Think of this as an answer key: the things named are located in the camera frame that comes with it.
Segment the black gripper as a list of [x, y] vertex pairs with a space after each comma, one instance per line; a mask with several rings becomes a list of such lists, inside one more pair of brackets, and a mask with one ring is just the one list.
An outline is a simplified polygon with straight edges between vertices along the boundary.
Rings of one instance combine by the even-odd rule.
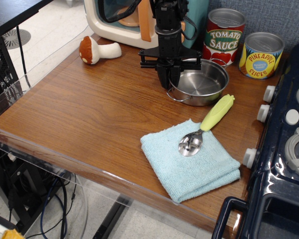
[[183, 46], [180, 28], [172, 30], [156, 28], [155, 32], [158, 36], [158, 46], [139, 51], [140, 65], [142, 68], [156, 69], [164, 89], [169, 88], [169, 81], [174, 87], [178, 87], [182, 71], [201, 69], [201, 53]]

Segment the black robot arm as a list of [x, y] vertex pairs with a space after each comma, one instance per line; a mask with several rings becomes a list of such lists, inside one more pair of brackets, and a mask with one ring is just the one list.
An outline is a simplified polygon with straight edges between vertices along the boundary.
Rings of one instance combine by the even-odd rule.
[[184, 70], [200, 70], [202, 53], [197, 50], [185, 47], [181, 42], [181, 37], [188, 37], [181, 29], [181, 22], [186, 20], [191, 25], [195, 23], [189, 19], [187, 0], [151, 0], [150, 7], [152, 16], [156, 20], [154, 28], [158, 35], [158, 46], [139, 51], [142, 68], [154, 68], [160, 84], [168, 89], [170, 83], [178, 85], [180, 73]]

